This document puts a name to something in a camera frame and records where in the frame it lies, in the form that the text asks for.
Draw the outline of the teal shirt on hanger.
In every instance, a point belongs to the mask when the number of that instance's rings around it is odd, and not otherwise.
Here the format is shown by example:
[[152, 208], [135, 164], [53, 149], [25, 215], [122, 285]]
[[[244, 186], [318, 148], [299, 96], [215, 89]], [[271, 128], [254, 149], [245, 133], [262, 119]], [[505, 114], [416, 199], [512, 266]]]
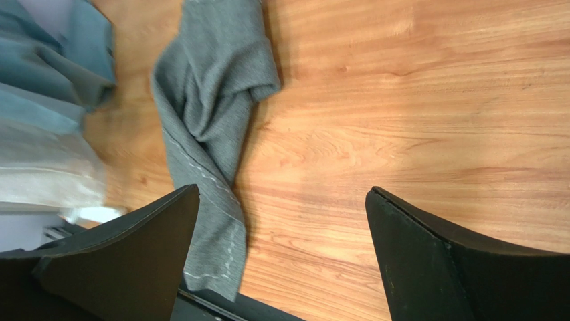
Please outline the teal shirt on hanger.
[[112, 25], [91, 1], [1, 2], [1, 120], [79, 132], [116, 86]]

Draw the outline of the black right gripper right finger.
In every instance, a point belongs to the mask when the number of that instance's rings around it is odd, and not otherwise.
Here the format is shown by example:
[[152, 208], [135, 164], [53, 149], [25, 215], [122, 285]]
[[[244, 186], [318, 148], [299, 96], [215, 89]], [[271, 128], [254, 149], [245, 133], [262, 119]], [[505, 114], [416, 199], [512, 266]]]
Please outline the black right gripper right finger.
[[569, 256], [466, 229], [380, 187], [365, 207], [393, 320], [568, 320]]

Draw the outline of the white clothes rack base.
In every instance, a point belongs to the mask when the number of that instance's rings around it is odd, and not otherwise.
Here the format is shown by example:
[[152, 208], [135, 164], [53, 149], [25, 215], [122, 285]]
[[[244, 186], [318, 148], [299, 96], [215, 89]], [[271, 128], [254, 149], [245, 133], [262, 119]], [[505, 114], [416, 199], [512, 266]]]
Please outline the white clothes rack base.
[[42, 243], [75, 235], [87, 228], [107, 223], [127, 213], [125, 207], [101, 206], [61, 209], [57, 223], [50, 223], [41, 233]]

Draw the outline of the grey cloth napkin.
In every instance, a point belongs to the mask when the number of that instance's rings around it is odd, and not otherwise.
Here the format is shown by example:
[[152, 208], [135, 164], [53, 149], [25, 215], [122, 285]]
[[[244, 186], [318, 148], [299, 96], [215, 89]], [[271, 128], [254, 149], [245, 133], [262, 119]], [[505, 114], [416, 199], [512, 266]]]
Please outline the grey cloth napkin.
[[188, 290], [235, 301], [246, 224], [232, 187], [252, 110], [280, 90], [259, 1], [185, 1], [177, 35], [158, 58], [151, 90], [175, 188], [200, 205], [183, 270]]

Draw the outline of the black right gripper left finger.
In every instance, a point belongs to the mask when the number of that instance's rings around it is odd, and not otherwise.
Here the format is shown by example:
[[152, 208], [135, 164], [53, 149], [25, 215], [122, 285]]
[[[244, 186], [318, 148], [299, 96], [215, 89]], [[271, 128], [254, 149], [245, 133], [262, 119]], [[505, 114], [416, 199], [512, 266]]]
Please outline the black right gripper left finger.
[[168, 320], [199, 209], [186, 185], [132, 213], [1, 254], [2, 320]]

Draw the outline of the black mounting rail plate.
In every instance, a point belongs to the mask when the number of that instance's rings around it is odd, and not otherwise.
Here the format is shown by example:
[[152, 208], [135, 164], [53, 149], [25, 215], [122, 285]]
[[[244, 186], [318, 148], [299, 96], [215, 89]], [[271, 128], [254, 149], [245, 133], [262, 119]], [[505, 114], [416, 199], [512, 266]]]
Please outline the black mounting rail plate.
[[242, 294], [232, 302], [211, 290], [193, 292], [184, 285], [179, 288], [171, 320], [302, 321]]

